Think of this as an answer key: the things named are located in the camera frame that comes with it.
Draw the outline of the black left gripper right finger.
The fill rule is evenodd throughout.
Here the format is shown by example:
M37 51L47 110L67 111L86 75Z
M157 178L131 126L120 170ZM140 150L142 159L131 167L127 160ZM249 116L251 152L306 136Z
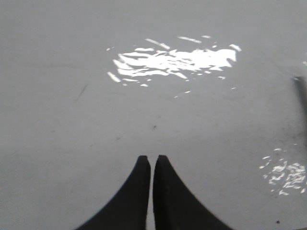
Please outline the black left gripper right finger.
M153 177L153 213L157 230L229 230L192 194L169 159L158 156Z

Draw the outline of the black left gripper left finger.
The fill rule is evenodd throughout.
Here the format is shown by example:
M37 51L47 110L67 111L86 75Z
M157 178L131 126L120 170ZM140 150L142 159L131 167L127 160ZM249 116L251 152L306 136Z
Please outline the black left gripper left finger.
M147 156L139 156L122 187L79 230L144 230L148 210L151 167Z

